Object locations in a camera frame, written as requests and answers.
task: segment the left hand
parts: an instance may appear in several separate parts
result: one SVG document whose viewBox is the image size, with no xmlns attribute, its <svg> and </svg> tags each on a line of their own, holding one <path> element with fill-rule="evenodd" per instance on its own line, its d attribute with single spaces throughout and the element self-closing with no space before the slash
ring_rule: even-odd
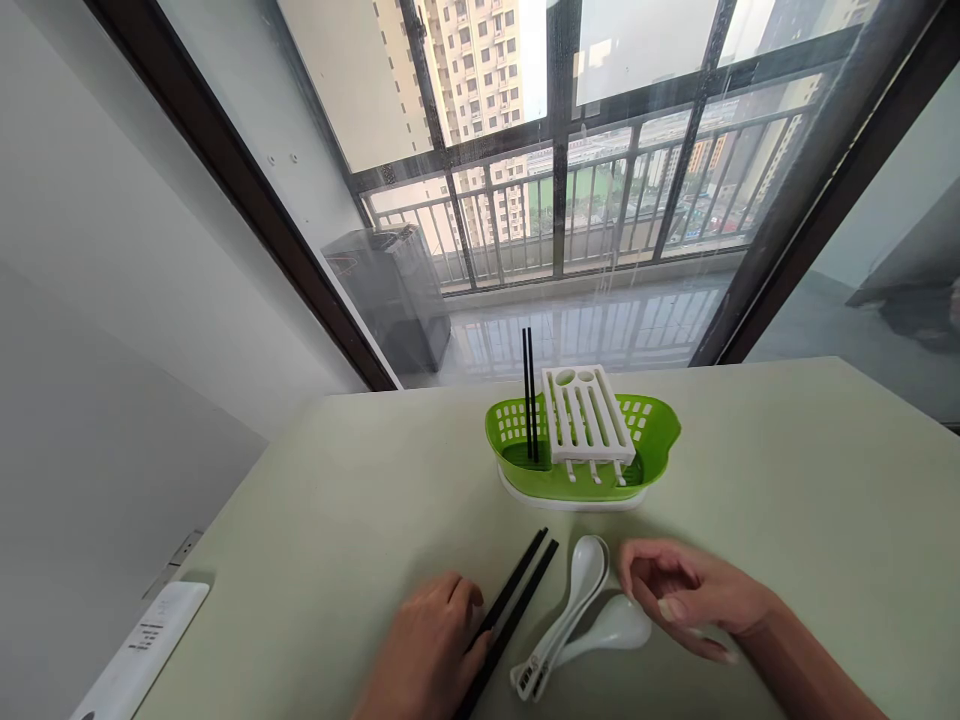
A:
<svg viewBox="0 0 960 720">
<path fill-rule="evenodd" d="M 434 578 L 397 612 L 353 720 L 448 720 L 483 666 L 492 634 L 474 632 L 480 588 L 458 573 Z"/>
</svg>

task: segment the dark object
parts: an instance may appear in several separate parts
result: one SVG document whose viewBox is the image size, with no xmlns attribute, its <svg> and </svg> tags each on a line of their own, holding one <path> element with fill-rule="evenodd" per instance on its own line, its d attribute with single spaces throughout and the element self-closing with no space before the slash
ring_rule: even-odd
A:
<svg viewBox="0 0 960 720">
<path fill-rule="evenodd" d="M 516 592 L 517 585 L 519 585 L 520 581 L 523 579 L 523 574 L 527 571 L 527 568 L 530 567 L 530 563 L 533 562 L 533 556 L 537 554 L 537 550 L 540 549 L 540 544 L 543 542 L 543 539 L 546 536 L 546 528 L 541 528 L 537 534 L 533 536 L 533 540 L 530 541 L 527 551 L 523 554 L 523 557 L 520 558 L 520 561 L 513 569 L 513 572 L 510 573 L 510 577 L 507 578 L 506 585 L 503 586 L 500 594 L 497 595 L 497 599 L 493 601 L 493 605 L 490 606 L 490 612 L 487 613 L 487 616 L 483 619 L 483 622 L 480 623 L 480 627 L 477 628 L 476 634 L 473 636 L 473 639 L 470 641 L 470 645 L 467 647 L 468 651 L 473 647 L 473 644 L 477 641 L 477 638 L 497 624 L 497 620 L 500 619 L 500 613 L 502 613 L 504 608 L 507 607 L 507 603 L 510 602 L 510 598 L 513 597 L 513 593 Z"/>
<path fill-rule="evenodd" d="M 523 422 L 527 428 L 527 460 L 533 457 L 533 433 L 530 432 L 530 367 L 527 365 L 527 328 L 520 330 L 520 352 L 523 353 Z"/>
<path fill-rule="evenodd" d="M 540 443 L 537 440 L 537 381 L 533 374 L 533 332 L 527 328 L 527 351 L 530 353 L 530 425 L 527 427 L 527 437 L 533 438 L 533 462 L 540 464 Z"/>
<path fill-rule="evenodd" d="M 354 230 L 323 256 L 395 372 L 440 369 L 450 316 L 419 227 Z"/>
<path fill-rule="evenodd" d="M 507 622 L 504 623 L 503 630 L 500 631 L 500 634 L 497 636 L 496 641 L 493 643 L 493 647 L 490 648 L 490 652 L 487 654 L 487 659 L 483 663 L 483 667 L 480 668 L 480 672 L 477 673 L 477 677 L 473 679 L 473 682 L 470 684 L 470 688 L 467 690 L 467 694 L 463 698 L 463 702 L 460 703 L 460 707 L 457 708 L 457 712 L 453 714 L 454 720 L 465 720 L 470 717 L 470 714 L 473 712 L 473 708 L 476 707 L 477 701 L 480 699 L 480 696 L 483 694 L 484 688 L 487 687 L 487 682 L 490 680 L 490 676 L 493 675 L 493 671 L 497 668 L 497 663 L 500 662 L 500 657 L 503 655 L 503 651 L 507 647 L 507 643 L 510 642 L 510 638 L 513 637 L 513 631 L 517 629 L 517 625 L 520 624 L 520 618 L 523 617 L 523 613 L 527 609 L 527 605 L 530 604 L 530 598 L 533 597 L 533 594 L 537 591 L 537 586 L 540 585 L 540 581 L 543 579 L 544 573 L 547 572 L 547 567 L 550 565 L 550 561 L 553 560 L 554 553 L 557 552 L 559 543 L 556 540 L 551 540 L 550 544 L 547 545 L 547 549 L 544 551 L 543 556 L 540 558 L 540 562 L 537 563 L 536 569 L 533 571 L 533 575 L 530 576 L 530 580 L 527 582 L 526 587 L 523 588 L 523 593 L 520 595 L 520 599 L 517 600 L 516 607 L 513 608 L 513 612 L 510 613 L 510 617 L 507 618 Z"/>
</svg>

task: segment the white spoon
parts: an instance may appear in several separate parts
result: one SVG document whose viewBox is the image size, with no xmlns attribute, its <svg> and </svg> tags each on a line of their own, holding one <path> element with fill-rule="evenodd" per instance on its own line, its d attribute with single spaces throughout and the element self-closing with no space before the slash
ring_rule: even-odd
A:
<svg viewBox="0 0 960 720">
<path fill-rule="evenodd" d="M 626 595 L 614 595 L 603 606 L 590 630 L 563 647 L 553 669 L 592 650 L 636 650 L 646 645 L 652 632 L 653 623 L 638 605 Z M 510 671 L 512 685 L 516 685 L 522 670 L 523 666 L 517 665 Z"/>
<path fill-rule="evenodd" d="M 567 640 L 570 639 L 570 635 L 580 622 L 580 618 L 583 617 L 583 614 L 587 611 L 587 608 L 590 607 L 590 604 L 603 590 L 604 586 L 607 584 L 607 579 L 610 577 L 610 548 L 607 547 L 607 543 L 604 542 L 602 537 L 599 537 L 598 535 L 593 535 L 591 537 L 594 537 L 597 540 L 597 542 L 600 544 L 601 550 L 603 550 L 603 572 L 600 574 L 597 584 L 594 587 L 593 592 L 587 598 L 586 602 L 580 606 L 579 610 L 577 610 L 577 612 L 571 618 L 569 618 L 566 625 L 561 628 L 560 634 L 551 644 L 550 650 L 547 651 L 547 657 L 540 669 L 540 677 L 533 685 L 534 702 L 540 702 L 540 697 L 547 688 L 547 681 L 550 679 L 550 675 L 553 673 L 553 670 L 556 667 L 557 658 L 563 651 L 564 646 L 567 644 Z"/>
<path fill-rule="evenodd" d="M 609 564 L 601 543 L 602 540 L 595 535 L 584 535 L 577 541 L 573 550 L 573 559 L 570 562 L 570 598 L 567 600 L 567 607 L 540 638 L 533 653 L 524 663 L 516 683 L 517 694 L 522 700 L 530 697 L 544 660 L 547 659 L 560 633 L 566 628 L 567 621 L 574 616 L 579 620 L 582 610 L 586 609 L 597 589 L 603 585 Z"/>
</svg>

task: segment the tiled floor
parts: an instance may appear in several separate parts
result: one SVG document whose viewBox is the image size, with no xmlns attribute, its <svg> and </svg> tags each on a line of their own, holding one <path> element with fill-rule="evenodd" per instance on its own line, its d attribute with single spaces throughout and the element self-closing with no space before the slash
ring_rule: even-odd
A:
<svg viewBox="0 0 960 720">
<path fill-rule="evenodd" d="M 685 367 L 732 278 L 732 273 L 717 273 L 456 312 L 450 316 L 452 337 L 440 372 L 401 381 L 412 388 L 520 380 L 520 329 L 528 326 L 537 368 Z"/>
</svg>

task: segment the black chopsticks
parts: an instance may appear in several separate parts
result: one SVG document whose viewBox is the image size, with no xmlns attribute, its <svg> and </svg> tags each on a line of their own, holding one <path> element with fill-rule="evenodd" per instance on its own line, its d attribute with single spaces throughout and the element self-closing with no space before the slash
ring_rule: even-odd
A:
<svg viewBox="0 0 960 720">
<path fill-rule="evenodd" d="M 487 614 L 487 617 L 484 618 L 483 622 L 486 624 L 491 616 L 496 614 L 496 617 L 493 617 L 486 630 L 489 630 L 496 624 L 500 614 L 503 612 L 507 602 L 510 600 L 510 596 L 513 594 L 513 591 L 516 590 L 517 585 L 520 584 L 520 579 L 523 577 L 523 574 L 529 567 L 531 561 L 533 560 L 533 556 L 536 554 L 537 548 L 540 547 L 540 543 L 543 542 L 543 538 L 546 537 L 546 534 L 546 528 L 540 530 L 540 532 L 538 532 L 533 538 L 533 541 L 530 543 L 530 547 L 527 548 L 527 551 L 523 554 L 523 557 L 520 558 L 520 562 L 517 563 L 517 567 L 514 569 L 513 574 L 510 575 L 510 579 L 507 580 L 507 584 L 503 586 L 503 590 L 501 590 L 500 595 L 497 596 L 496 601 L 490 608 L 490 612 Z M 547 549 L 540 557 L 540 562 L 537 563 L 537 567 L 534 568 L 533 574 L 530 576 L 530 579 L 524 586 L 523 592 L 520 594 L 520 598 L 517 600 L 517 604 L 510 612 L 506 622 L 503 624 L 503 628 L 500 630 L 500 634 L 497 635 L 497 639 L 490 647 L 490 650 L 487 653 L 487 659 L 483 663 L 483 667 L 480 668 L 480 672 L 477 673 L 477 676 L 470 684 L 467 694 L 463 697 L 463 702 L 460 703 L 460 707 L 457 708 L 457 711 L 453 714 L 454 720 L 466 720 L 470 717 L 470 714 L 473 712 L 473 708 L 476 707 L 477 701 L 480 699 L 484 689 L 487 687 L 487 682 L 490 680 L 490 676 L 493 675 L 493 671 L 496 669 L 497 663 L 500 662 L 500 657 L 503 655 L 503 651 L 506 649 L 507 643 L 510 642 L 510 638 L 513 637 L 514 630 L 516 630 L 517 625 L 520 624 L 520 618 L 523 617 L 523 613 L 526 611 L 527 605 L 530 604 L 530 599 L 537 591 L 537 587 L 540 585 L 540 581 L 543 579 L 544 573 L 547 572 L 547 567 L 549 567 L 550 561 L 553 560 L 554 553 L 557 552 L 558 547 L 559 543 L 556 540 L 551 540 L 547 545 Z"/>
<path fill-rule="evenodd" d="M 533 333 L 530 328 L 520 331 L 523 345 L 523 410 L 527 428 L 527 459 L 540 463 L 540 443 L 537 442 L 537 384 L 533 374 Z"/>
</svg>

